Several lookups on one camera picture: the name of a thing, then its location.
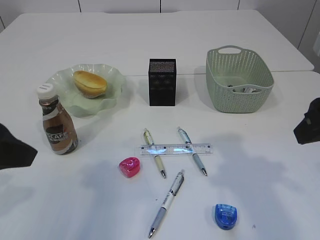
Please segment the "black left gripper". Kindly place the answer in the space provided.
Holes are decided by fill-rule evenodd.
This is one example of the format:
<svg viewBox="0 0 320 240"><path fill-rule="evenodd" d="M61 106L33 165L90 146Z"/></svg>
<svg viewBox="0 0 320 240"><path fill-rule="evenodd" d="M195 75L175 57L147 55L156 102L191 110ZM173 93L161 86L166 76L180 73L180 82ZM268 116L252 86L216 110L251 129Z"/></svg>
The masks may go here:
<svg viewBox="0 0 320 240"><path fill-rule="evenodd" d="M32 165L38 151L15 138L0 124L0 169L23 168Z"/></svg>

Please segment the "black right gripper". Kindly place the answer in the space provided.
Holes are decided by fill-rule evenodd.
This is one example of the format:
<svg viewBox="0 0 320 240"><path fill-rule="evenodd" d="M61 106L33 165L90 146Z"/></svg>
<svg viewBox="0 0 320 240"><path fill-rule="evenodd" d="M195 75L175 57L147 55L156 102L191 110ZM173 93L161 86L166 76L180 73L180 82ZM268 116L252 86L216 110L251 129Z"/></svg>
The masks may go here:
<svg viewBox="0 0 320 240"><path fill-rule="evenodd" d="M320 98L314 99L304 114L303 120L295 127L293 133L299 144L320 141Z"/></svg>

